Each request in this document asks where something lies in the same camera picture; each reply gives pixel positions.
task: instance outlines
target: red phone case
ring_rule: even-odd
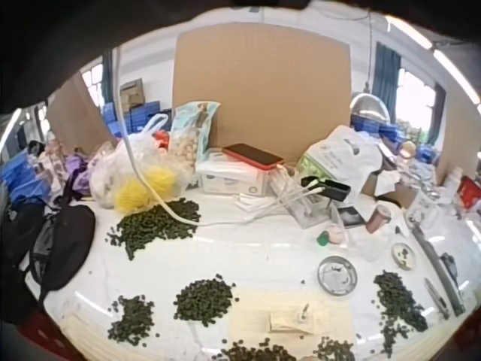
[[[275,162],[275,163],[266,165],[266,164],[258,163],[253,159],[247,158],[247,157],[245,157],[245,156],[243,156],[239,153],[235,153],[235,152],[233,152],[229,149],[223,148],[222,151],[223,151],[223,153],[231,156],[232,158],[239,159],[242,162],[247,163],[248,165],[251,165],[252,167],[255,167],[257,169],[261,169],[262,171],[270,171],[270,170],[276,168],[276,165],[283,162],[283,160],[280,160],[279,162]]]

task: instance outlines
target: ceiling light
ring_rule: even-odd
[[[433,47],[433,43],[431,43],[428,38],[403,20],[390,16],[386,16],[386,20],[425,49],[431,49]]]
[[[474,104],[478,104],[479,102],[481,102],[481,99],[479,99],[476,90],[474,90],[474,88],[471,86],[471,84],[469,84],[464,75],[459,71],[458,68],[456,68],[456,66],[451,62],[451,60],[449,60],[448,57],[444,55],[442,51],[435,50],[434,57],[437,59],[438,62],[441,63],[444,68],[446,68],[446,70],[452,75],[452,77],[456,79],[459,85],[461,85],[461,88],[463,88],[467,96],[469,96],[469,98]]]
[[[12,118],[10,118],[10,121],[8,122],[7,127],[5,128],[5,131],[2,134],[2,138],[0,138],[0,153],[3,151],[3,147],[5,146],[8,136],[10,135],[12,129],[14,128],[15,123],[17,122],[20,116],[20,113],[22,113],[22,109],[18,108],[12,114]]]

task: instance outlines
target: table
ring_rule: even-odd
[[[241,220],[246,216],[230,197],[204,195],[197,190],[187,191],[184,196],[200,205],[202,220],[206,222]],[[416,253],[414,271],[398,268],[387,246],[382,250],[381,257],[373,262],[367,262],[360,256],[362,252],[351,245],[345,248],[332,244],[320,247],[316,237],[327,223],[303,230],[287,214],[262,218],[248,225],[199,227],[194,237],[186,240],[155,240],[145,250],[138,251],[133,261],[129,261],[123,247],[112,247],[104,240],[110,227],[115,226],[122,215],[100,208],[94,202],[81,203],[91,207],[97,220],[92,249],[70,283],[59,291],[51,292],[45,299],[44,307],[87,359],[210,359],[223,347],[223,338],[237,341],[230,339],[237,332],[230,323],[239,306],[234,305],[232,311],[216,325],[204,328],[200,323],[174,320],[175,306],[172,302],[190,282],[213,278],[215,274],[221,274],[228,282],[237,284],[234,294],[240,295],[239,304],[242,304],[243,296],[249,298],[257,294],[262,297],[276,293],[319,295],[319,300],[334,314],[337,309],[349,304],[350,333],[352,336],[358,333],[362,337],[354,338],[356,359],[384,359],[385,356],[380,354],[383,343],[378,325],[380,311],[371,304],[372,299],[377,299],[378,291],[373,284],[374,277],[383,269],[400,274],[407,288],[413,291],[414,299],[424,306],[430,325],[426,332],[399,341],[394,347],[392,359],[430,359],[478,304],[474,293],[479,290],[479,284],[473,282],[464,290],[467,312],[454,317],[451,309],[450,319],[443,320],[424,286],[424,277],[427,277],[447,300],[432,265],[412,236],[393,235],[387,226],[382,229],[384,232],[380,230],[374,235],[367,234],[364,227],[351,229],[349,233],[357,241],[379,242],[388,237],[390,242],[409,244]],[[361,197],[359,204],[366,214],[375,206],[374,201],[367,197]],[[316,278],[319,263],[331,255],[346,257],[358,273],[356,289],[340,299],[327,296]],[[26,283],[38,297],[39,286],[30,274]],[[145,341],[148,346],[132,347],[108,340],[110,324],[120,319],[120,314],[107,310],[111,302],[120,295],[129,298],[140,294],[155,302],[155,327]],[[300,352],[302,346],[299,345],[302,344],[298,342],[302,341],[296,336],[296,341],[292,343]],[[304,350],[302,352],[295,356],[312,355],[312,348],[306,347],[305,354]]]

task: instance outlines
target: purple bag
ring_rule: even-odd
[[[75,178],[72,189],[83,196],[90,196],[90,170],[87,169],[86,157],[79,153],[68,156],[65,161],[65,168],[70,176],[72,176],[75,169],[80,170],[77,178]]]

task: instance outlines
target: white paper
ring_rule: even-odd
[[[394,192],[396,190],[395,184],[399,182],[401,175],[398,171],[381,171],[377,176],[375,196]]]

